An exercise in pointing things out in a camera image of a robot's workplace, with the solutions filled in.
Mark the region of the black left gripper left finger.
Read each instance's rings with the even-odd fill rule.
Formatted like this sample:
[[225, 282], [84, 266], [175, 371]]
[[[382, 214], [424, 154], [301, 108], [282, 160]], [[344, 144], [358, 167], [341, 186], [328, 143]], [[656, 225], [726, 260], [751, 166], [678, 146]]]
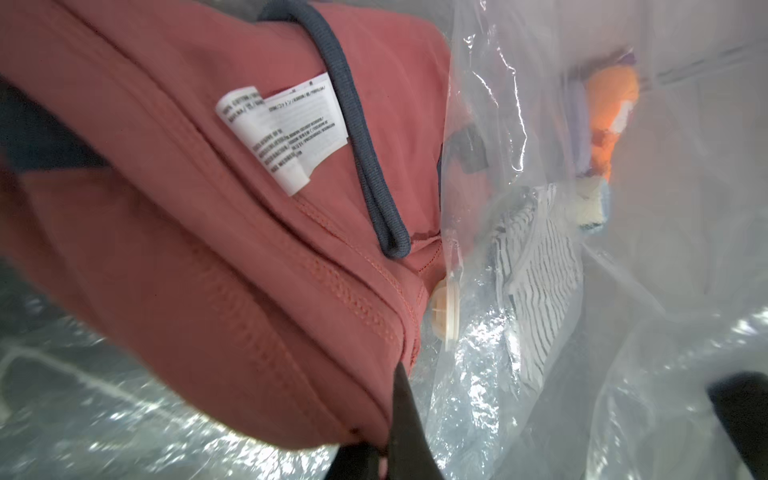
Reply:
[[324, 479], [378, 480], [378, 450], [367, 443], [341, 447], [337, 451]]

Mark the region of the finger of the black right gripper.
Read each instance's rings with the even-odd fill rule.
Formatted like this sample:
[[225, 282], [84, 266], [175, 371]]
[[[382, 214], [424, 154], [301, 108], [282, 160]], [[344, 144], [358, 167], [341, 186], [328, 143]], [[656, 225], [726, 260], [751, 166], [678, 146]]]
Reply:
[[767, 478], [767, 375], [740, 372], [711, 384], [707, 395], [753, 479]]

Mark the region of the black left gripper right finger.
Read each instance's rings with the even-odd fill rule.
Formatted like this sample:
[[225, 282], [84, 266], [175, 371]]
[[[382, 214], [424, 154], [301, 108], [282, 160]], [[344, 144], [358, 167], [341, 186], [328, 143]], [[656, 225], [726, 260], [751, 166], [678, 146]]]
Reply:
[[392, 425], [387, 447], [387, 478], [443, 480], [424, 434], [405, 367], [399, 363], [393, 384]]

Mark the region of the clear plastic vacuum bag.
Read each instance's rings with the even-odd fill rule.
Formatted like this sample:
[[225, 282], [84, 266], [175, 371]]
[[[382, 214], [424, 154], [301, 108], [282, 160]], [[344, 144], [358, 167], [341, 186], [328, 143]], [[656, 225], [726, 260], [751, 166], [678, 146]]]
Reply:
[[763, 1], [5, 1], [5, 479], [763, 479]]

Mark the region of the thin striped white shirt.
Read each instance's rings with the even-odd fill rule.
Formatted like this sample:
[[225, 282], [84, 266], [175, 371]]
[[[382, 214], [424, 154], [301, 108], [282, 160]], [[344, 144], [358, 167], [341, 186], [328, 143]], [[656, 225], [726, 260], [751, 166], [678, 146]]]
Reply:
[[521, 378], [543, 385], [572, 330], [582, 295], [577, 250], [563, 227], [557, 186], [529, 190], [491, 235], [499, 306], [512, 315]]

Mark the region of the red shirt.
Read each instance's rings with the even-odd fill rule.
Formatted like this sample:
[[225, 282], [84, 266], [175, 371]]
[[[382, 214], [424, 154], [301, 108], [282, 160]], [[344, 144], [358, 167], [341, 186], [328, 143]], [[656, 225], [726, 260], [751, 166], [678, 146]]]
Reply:
[[[406, 230], [395, 258], [355, 143], [287, 195], [217, 115], [350, 69]], [[387, 445], [398, 366], [444, 277], [438, 165], [468, 117], [429, 21], [278, 1], [249, 23], [194, 1], [1, 5], [1, 253], [189, 403], [288, 449]]]

